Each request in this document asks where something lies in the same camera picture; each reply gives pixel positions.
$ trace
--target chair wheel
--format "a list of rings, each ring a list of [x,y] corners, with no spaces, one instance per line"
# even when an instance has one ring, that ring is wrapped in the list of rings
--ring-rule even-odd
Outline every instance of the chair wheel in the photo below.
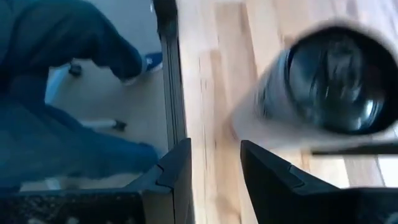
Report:
[[[116,120],[116,124],[113,126],[113,129],[117,131],[124,131],[126,130],[127,123]]]
[[[75,78],[80,77],[81,71],[82,71],[81,65],[74,64],[74,63],[70,64],[69,74],[71,74],[73,77],[75,77]]]

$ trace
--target denim pants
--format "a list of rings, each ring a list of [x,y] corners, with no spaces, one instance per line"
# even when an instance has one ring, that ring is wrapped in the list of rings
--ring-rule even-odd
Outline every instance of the denim pants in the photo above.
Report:
[[[92,59],[119,79],[141,73],[139,52],[93,5],[36,0],[13,20],[0,65],[0,187],[69,176],[100,179],[145,172],[154,147],[96,133],[44,103],[50,67]]]

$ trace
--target person's leg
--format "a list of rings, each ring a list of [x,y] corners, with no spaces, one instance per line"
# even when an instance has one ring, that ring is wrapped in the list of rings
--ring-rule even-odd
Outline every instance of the person's leg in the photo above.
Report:
[[[109,67],[122,81],[162,61],[160,53],[149,58],[141,55],[86,1],[32,1],[17,15],[4,62],[9,72],[47,71],[73,58],[92,59],[100,67]]]

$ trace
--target blue sneaker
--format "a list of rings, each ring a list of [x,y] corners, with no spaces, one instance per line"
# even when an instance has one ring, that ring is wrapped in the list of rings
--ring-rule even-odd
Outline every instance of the blue sneaker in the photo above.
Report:
[[[155,73],[163,68],[163,54],[162,52],[150,53],[145,55],[145,60],[147,62],[147,68],[145,72],[140,75],[123,81],[124,85],[132,85],[134,84],[140,77],[144,77],[146,75]]]

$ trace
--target white shoe sole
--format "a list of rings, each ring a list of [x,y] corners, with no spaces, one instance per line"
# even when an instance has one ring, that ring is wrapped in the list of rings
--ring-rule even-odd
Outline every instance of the white shoe sole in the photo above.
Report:
[[[134,77],[134,78],[132,78],[132,79],[130,79],[130,80],[124,81],[124,82],[123,82],[123,85],[124,85],[124,86],[131,86],[131,85],[135,84],[135,82],[137,82],[138,79],[140,79],[141,76],[143,76],[143,75],[145,75],[145,74],[152,74],[152,73],[158,72],[158,71],[160,71],[161,69],[163,69],[163,62],[160,63],[160,64],[158,64],[158,65],[157,65],[156,67],[154,67],[153,69],[151,69],[151,70],[149,70],[149,71],[146,71],[145,73],[143,73],[143,74],[141,74],[141,75],[139,75],[139,76],[137,76],[137,77]]]

